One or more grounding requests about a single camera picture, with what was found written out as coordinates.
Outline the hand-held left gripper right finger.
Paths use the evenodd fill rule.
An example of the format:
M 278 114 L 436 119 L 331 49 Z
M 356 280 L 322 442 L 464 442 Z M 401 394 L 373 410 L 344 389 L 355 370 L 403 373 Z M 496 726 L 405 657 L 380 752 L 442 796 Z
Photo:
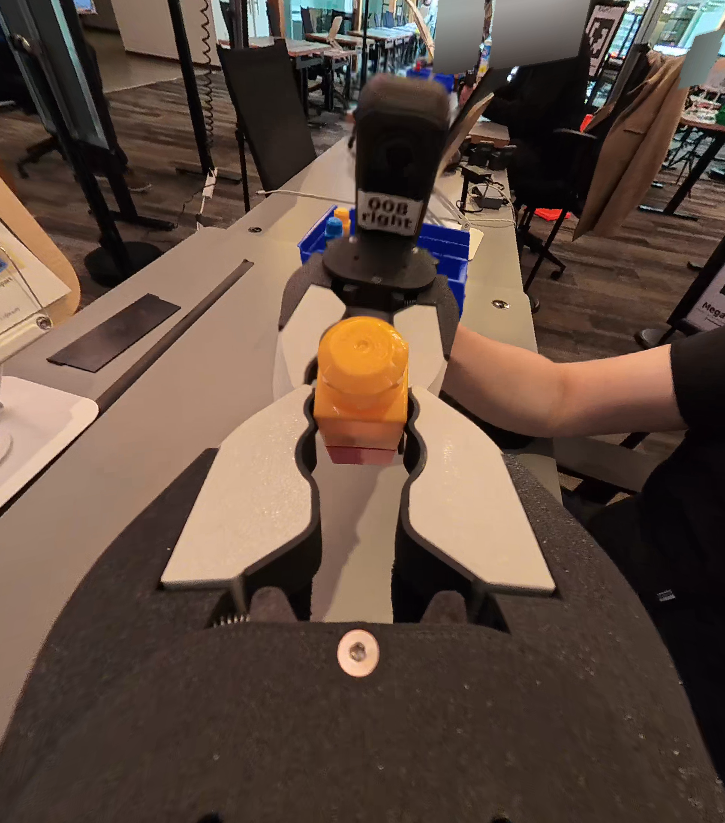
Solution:
M 454 592 L 478 622 L 496 594 L 551 598 L 556 583 L 501 449 L 425 388 L 409 393 L 393 562 L 393 619 L 419 622 Z

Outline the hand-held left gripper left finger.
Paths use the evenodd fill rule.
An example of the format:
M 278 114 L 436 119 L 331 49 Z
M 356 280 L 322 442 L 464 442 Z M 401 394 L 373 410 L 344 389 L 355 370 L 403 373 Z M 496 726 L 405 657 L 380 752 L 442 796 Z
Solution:
M 164 589 L 265 587 L 303 598 L 322 561 L 314 390 L 304 385 L 221 443 L 162 573 Z

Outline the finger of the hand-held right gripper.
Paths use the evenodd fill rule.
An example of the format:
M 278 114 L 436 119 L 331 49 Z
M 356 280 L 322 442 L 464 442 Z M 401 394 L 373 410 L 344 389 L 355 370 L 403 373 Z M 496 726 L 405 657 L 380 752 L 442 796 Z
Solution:
M 274 401 L 313 380 L 307 374 L 320 340 L 345 312 L 345 304 L 327 285 L 286 286 L 277 324 Z
M 439 396 L 447 360 L 443 353 L 437 308 L 415 304 L 394 315 L 394 328 L 409 348 L 409 387 Z

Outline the orange mega block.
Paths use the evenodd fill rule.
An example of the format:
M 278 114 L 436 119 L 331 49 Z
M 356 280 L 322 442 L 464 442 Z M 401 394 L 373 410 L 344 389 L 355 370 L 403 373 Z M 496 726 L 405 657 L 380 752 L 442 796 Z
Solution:
M 408 419 L 409 348 L 396 329 L 350 317 L 322 337 L 313 417 L 326 445 L 397 448 Z

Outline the blue plastic bin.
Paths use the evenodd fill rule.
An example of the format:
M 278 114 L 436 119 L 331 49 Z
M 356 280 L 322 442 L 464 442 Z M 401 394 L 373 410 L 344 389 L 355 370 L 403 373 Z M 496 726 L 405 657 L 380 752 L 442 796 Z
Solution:
M 328 238 L 325 236 L 330 219 L 335 212 L 347 211 L 350 221 L 350 234 L 356 231 L 356 210 L 352 207 L 332 205 L 328 211 L 308 230 L 297 244 L 301 262 L 306 263 L 314 253 L 325 252 Z M 464 296 L 468 280 L 471 235 L 462 231 L 458 225 L 454 228 L 425 222 L 418 237 L 418 247 L 428 251 L 437 264 L 437 273 L 448 280 L 459 313 L 463 313 Z

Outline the red mega block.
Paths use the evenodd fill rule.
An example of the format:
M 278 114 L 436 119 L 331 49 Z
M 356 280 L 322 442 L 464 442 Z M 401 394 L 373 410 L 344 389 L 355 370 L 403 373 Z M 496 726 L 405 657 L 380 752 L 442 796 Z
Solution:
M 367 448 L 326 445 L 325 449 L 332 463 L 347 466 L 389 466 L 398 455 L 398 447 Z

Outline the person's right forearm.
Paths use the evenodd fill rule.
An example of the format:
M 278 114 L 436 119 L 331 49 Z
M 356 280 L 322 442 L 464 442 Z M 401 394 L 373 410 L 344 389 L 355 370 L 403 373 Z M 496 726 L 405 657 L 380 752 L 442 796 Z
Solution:
M 444 391 L 479 419 L 535 438 L 685 430 L 671 348 L 556 363 L 460 324 Z

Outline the black panel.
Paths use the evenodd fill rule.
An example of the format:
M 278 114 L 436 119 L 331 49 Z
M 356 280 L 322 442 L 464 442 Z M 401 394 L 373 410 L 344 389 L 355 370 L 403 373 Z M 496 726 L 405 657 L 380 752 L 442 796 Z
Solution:
M 265 191 L 282 188 L 316 150 L 281 40 L 262 48 L 217 47 L 226 88 Z

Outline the black flat plate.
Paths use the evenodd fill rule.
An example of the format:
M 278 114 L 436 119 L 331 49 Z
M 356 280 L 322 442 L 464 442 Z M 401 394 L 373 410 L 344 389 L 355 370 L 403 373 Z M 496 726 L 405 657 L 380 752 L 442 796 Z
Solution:
M 147 293 L 48 356 L 47 362 L 96 374 L 179 311 L 179 305 Z

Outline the standing desk with wooden top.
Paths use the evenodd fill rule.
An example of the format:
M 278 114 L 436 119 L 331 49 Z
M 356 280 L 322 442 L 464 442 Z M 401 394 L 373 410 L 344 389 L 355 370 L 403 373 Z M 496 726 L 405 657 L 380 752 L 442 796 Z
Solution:
M 193 61 L 190 38 L 185 25 L 184 3 L 168 1 L 174 44 L 179 58 L 184 92 L 193 130 L 193 139 L 198 156 L 197 167 L 176 167 L 179 173 L 203 176 L 217 167 L 213 159 L 214 113 L 213 113 L 213 41 L 215 33 L 214 12 L 216 2 L 192 2 L 199 13 L 202 29 L 203 73 L 198 78 Z M 219 171 L 218 175 L 231 184 L 244 182 L 244 141 L 239 125 L 235 125 L 235 140 L 241 171 Z

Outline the tan coat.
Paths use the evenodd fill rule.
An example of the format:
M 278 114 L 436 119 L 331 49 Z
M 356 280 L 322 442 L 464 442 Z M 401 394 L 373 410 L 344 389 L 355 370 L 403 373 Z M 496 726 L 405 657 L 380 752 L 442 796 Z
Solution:
M 668 152 L 685 108 L 685 56 L 646 54 L 642 83 L 601 108 L 586 132 L 594 137 L 581 166 L 581 210 L 573 240 L 613 236 L 642 203 Z

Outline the person's black clothing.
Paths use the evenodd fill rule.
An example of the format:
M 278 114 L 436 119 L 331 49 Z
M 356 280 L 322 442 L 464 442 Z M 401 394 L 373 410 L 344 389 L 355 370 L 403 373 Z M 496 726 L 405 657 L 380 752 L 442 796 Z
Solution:
M 655 623 L 725 787 L 725 326 L 676 341 L 670 361 L 686 436 L 587 528 Z

